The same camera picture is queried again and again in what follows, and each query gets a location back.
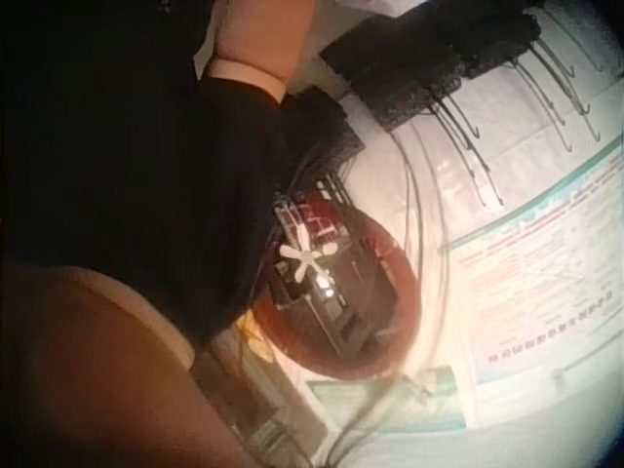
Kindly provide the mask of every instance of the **hook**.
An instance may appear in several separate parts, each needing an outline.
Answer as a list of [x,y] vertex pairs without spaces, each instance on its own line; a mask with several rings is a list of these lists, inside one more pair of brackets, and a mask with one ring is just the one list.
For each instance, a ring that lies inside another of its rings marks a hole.
[[557,111],[557,108],[555,107],[555,104],[550,99],[548,99],[548,96],[546,96],[546,92],[542,89],[541,86],[539,86],[539,83],[537,83],[537,80],[535,79],[535,77],[527,70],[527,68],[524,65],[520,63],[520,61],[517,58],[514,58],[512,60],[512,65],[516,69],[516,71],[520,74],[520,76],[523,77],[523,79],[526,80],[526,78],[528,78],[530,80],[530,82],[535,86],[537,91],[541,94],[542,99],[544,99],[548,108],[553,111],[553,113],[557,117],[557,120],[559,120],[559,123],[564,126],[566,124],[566,119],[564,119],[559,114],[559,112]]
[[594,130],[594,127],[592,127],[592,123],[587,118],[587,114],[582,114],[582,117],[583,117],[583,120],[585,121],[585,124],[587,124],[587,128],[592,133],[592,137],[594,137],[594,140],[600,141],[601,139],[603,139],[603,136],[601,135],[601,133],[600,132],[596,133],[596,131]]
[[550,114],[550,112],[548,112],[548,106],[547,104],[540,98],[540,94],[535,90],[535,88],[532,87],[531,82],[535,83],[535,86],[538,87],[538,85],[536,84],[536,82],[533,80],[529,81],[529,78],[527,78],[524,73],[527,73],[527,70],[522,66],[521,63],[518,62],[518,68],[516,68],[516,71],[518,71],[518,74],[522,77],[522,79],[525,81],[526,85],[528,86],[528,88],[531,90],[531,92],[535,95],[535,98],[537,99],[537,101],[540,103],[540,105],[542,106],[542,108],[544,109],[544,112],[546,112],[546,114],[548,115],[548,118],[550,119],[551,123],[553,124],[553,126],[555,127],[555,130],[557,131],[557,134],[559,135],[559,138],[561,139],[562,143],[564,144],[564,148],[568,153],[572,152],[572,145],[568,144],[566,142],[566,139],[564,138],[564,134],[562,133],[561,129],[559,128],[559,126],[557,125],[557,122],[555,122],[555,119],[553,118],[553,116]]
[[487,180],[489,181],[489,184],[491,185],[491,188],[494,191],[494,194],[496,195],[496,199],[498,200],[498,203],[500,204],[501,207],[503,207],[505,204],[503,203],[503,199],[500,196],[500,192],[498,191],[498,187],[496,187],[496,184],[494,183],[494,180],[491,177],[491,171],[489,170],[488,163],[486,163],[486,160],[481,156],[481,153],[479,152],[477,147],[473,144],[472,140],[466,135],[466,132],[464,132],[464,129],[461,128],[461,126],[458,124],[458,122],[455,119],[455,117],[450,113],[449,108],[440,99],[437,99],[435,97],[434,97],[434,99],[438,102],[440,107],[442,107],[442,109],[445,111],[445,113],[450,118],[450,120],[455,125],[455,127],[457,127],[457,129],[459,130],[461,135],[464,137],[464,139],[468,143],[469,149],[473,153],[475,153],[475,156],[477,157],[477,160],[479,161],[479,164],[481,164],[481,167],[484,169],[484,172],[486,173]]
[[[438,105],[438,109],[434,109],[433,106],[429,105],[428,108],[430,109],[431,112],[433,112],[432,115],[437,114],[438,112],[440,112],[440,105]],[[450,131],[455,135],[455,137],[459,140],[459,142],[461,143],[461,145],[463,146],[463,148],[466,151],[470,151],[470,144],[465,141],[461,135],[459,134],[459,132],[457,131],[457,129],[453,126],[453,125],[448,125],[450,128]]]
[[548,73],[550,74],[550,76],[553,77],[553,79],[557,82],[557,84],[559,85],[559,87],[562,89],[562,91],[564,92],[564,94],[572,99],[572,91],[570,91],[566,84],[562,81],[561,77],[557,74],[557,72],[553,69],[553,67],[551,66],[550,63],[548,63],[548,61],[546,61],[546,58],[544,58],[541,54],[539,54],[535,48],[530,45],[528,46],[528,48],[530,49],[530,51],[533,53],[534,56],[537,57],[537,59],[539,60],[539,62],[544,66],[544,68],[546,68],[546,71],[548,71]]
[[461,110],[461,107],[459,107],[459,104],[457,104],[455,99],[453,99],[451,95],[448,95],[448,100],[450,100],[455,109],[457,109],[457,112],[459,112],[459,115],[461,115],[462,119],[464,119],[464,122],[466,122],[466,126],[468,126],[470,133],[475,138],[481,138],[481,132],[479,132],[479,127],[477,127],[476,125],[474,127],[472,126],[472,124],[468,120],[468,117],[466,117],[466,114],[464,114],[463,110]]
[[583,103],[581,102],[581,99],[578,96],[578,93],[576,92],[576,89],[574,89],[574,86],[572,85],[570,79],[567,76],[565,76],[565,75],[564,75],[564,79],[567,82],[567,85],[569,86],[570,91],[572,92],[572,97],[570,98],[570,100],[572,102],[572,105],[576,109],[576,112],[585,121],[585,124],[587,125],[587,128],[591,132],[592,137],[594,137],[594,140],[595,141],[600,141],[602,139],[601,133],[600,132],[596,133],[596,131],[594,130],[594,127],[592,127],[591,122],[587,118],[587,116],[589,115],[589,112],[590,112],[590,110],[592,108],[592,104],[588,103],[587,107],[583,108]]
[[551,58],[551,60],[555,63],[555,65],[568,77],[574,78],[576,76],[576,72],[574,71],[574,66],[570,65],[569,70],[566,68],[564,63],[557,57],[555,51],[553,51],[548,44],[540,37],[537,39],[537,44],[544,50],[546,55]]
[[452,134],[451,134],[449,128],[447,127],[447,124],[443,120],[442,116],[438,112],[436,112],[431,105],[429,105],[427,107],[431,111],[431,115],[435,116],[436,119],[438,119],[438,122],[440,123],[440,126],[444,129],[445,133],[448,136],[448,139],[450,139],[450,141],[452,142],[452,145],[454,146],[455,151],[457,151],[457,154],[459,155],[459,158],[461,159],[461,162],[463,163],[464,167],[466,168],[466,171],[468,171],[468,174],[470,175],[470,179],[472,180],[472,184],[474,185],[475,190],[477,191],[477,195],[479,196],[479,201],[481,202],[481,204],[484,207],[486,207],[487,204],[486,204],[486,201],[484,200],[483,195],[481,194],[481,188],[479,187],[479,184],[477,183],[477,178],[475,177],[475,172],[470,167],[470,164],[468,164],[468,161],[466,160],[466,157],[464,156],[464,153],[459,148],[459,145],[457,144],[457,141],[455,141],[455,138],[452,137]]
[[592,56],[589,55],[589,52],[587,52],[587,50],[585,49],[585,47],[583,47],[583,45],[580,43],[580,41],[578,39],[576,39],[576,37],[574,37],[572,35],[572,33],[569,31],[569,29],[567,29],[567,27],[565,27],[558,19],[557,17],[555,17],[555,15],[553,15],[551,12],[548,11],[548,9],[544,6],[542,6],[542,10],[544,11],[544,13],[552,20],[555,22],[555,24],[567,35],[567,37],[569,37],[572,42],[574,44],[576,44],[576,47],[578,47],[580,49],[580,51],[583,53],[583,55],[587,58],[587,60],[592,64],[592,66],[594,66],[594,68],[596,68],[596,71],[598,71],[599,73],[602,73],[605,68],[601,65],[598,64],[593,58]]
[[574,89],[574,86],[572,85],[572,82],[570,81],[570,79],[567,77],[567,75],[564,73],[564,81],[562,80],[562,78],[557,74],[557,72],[553,69],[553,67],[551,66],[550,63],[548,63],[548,61],[546,61],[546,59],[541,56],[541,54],[539,54],[534,48],[533,46],[529,46],[530,50],[533,52],[533,54],[537,57],[537,59],[541,62],[542,65],[544,65],[544,67],[546,68],[546,70],[548,70],[548,73],[553,77],[553,79],[557,82],[557,84],[559,85],[559,87],[562,89],[562,91],[565,93],[565,95],[569,98],[570,102],[572,103],[572,105],[574,106],[574,109],[576,110],[576,112],[579,115],[583,115],[583,114],[589,114],[589,111],[591,109],[591,105],[588,105],[586,108],[583,108],[583,103],[581,102],[580,98],[578,97],[578,94],[576,93],[576,90]]

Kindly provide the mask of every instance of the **paper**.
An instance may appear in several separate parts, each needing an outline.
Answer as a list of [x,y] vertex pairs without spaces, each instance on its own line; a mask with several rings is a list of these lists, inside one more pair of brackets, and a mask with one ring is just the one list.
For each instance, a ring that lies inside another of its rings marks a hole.
[[477,383],[568,369],[622,329],[622,145],[452,245],[474,298]]
[[[338,427],[370,401],[374,388],[372,380],[309,381],[308,385]],[[427,370],[417,382],[403,375],[375,411],[379,417],[367,418],[359,429],[372,425],[374,432],[423,433],[466,428],[450,367]]]

